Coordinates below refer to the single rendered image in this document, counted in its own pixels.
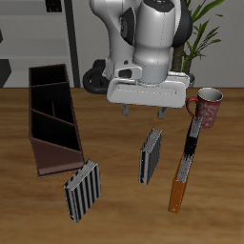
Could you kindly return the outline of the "orange book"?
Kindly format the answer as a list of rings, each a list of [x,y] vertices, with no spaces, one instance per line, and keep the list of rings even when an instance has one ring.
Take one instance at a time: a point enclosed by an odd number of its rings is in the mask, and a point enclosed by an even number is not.
[[[171,197],[168,211],[178,214],[186,190],[190,168],[201,128],[202,118],[193,118],[189,127],[184,152],[181,154],[178,166],[173,178]]]

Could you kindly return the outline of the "red patterned mug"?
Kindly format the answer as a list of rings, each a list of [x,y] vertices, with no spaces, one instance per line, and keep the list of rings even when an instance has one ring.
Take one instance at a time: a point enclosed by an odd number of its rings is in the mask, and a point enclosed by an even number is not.
[[[202,88],[197,92],[197,97],[190,97],[186,102],[189,115],[196,119],[202,118],[201,128],[209,129],[214,125],[214,121],[223,99],[221,91],[214,88]],[[189,105],[195,102],[195,113],[192,113]]]

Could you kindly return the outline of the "black white striped book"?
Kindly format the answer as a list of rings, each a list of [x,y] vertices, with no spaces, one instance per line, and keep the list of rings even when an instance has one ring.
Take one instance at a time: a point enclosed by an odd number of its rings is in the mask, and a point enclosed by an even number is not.
[[[99,164],[90,159],[64,185],[70,218],[78,222],[101,194]]]
[[[160,157],[162,131],[152,129],[140,149],[139,179],[148,184]]]

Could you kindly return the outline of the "dark brown desk caddy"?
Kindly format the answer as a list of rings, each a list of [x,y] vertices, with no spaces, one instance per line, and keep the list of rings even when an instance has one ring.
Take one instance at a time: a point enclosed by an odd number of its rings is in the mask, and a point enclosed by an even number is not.
[[[29,136],[37,176],[77,171],[84,163],[65,64],[29,68]]]

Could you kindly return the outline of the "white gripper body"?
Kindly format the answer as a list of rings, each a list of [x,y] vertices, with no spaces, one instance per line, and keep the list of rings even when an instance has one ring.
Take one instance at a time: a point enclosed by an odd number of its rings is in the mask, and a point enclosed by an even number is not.
[[[157,84],[114,78],[108,88],[107,100],[111,103],[182,108],[189,84],[189,75],[174,71],[168,73],[165,81]]]

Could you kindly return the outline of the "green pot plant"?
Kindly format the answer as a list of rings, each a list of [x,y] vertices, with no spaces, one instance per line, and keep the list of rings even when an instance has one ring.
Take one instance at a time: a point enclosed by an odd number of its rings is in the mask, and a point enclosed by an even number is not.
[[[192,18],[193,22],[198,21],[203,15],[205,15],[209,10],[215,8],[224,2],[224,0],[213,0],[209,4],[206,4],[207,0],[203,2],[195,9],[191,9],[192,0],[183,0],[186,4],[188,14]],[[179,48],[173,49],[173,61],[171,71],[185,72],[190,76],[190,85],[192,88],[195,81],[195,76],[190,73],[192,61],[196,58],[204,57],[201,51],[207,48],[209,45],[220,42],[220,39],[214,39],[217,35],[217,28],[212,29],[206,36],[203,33],[208,25],[208,21],[199,26],[193,27],[193,35],[195,36],[194,42],[191,44],[187,41]]]

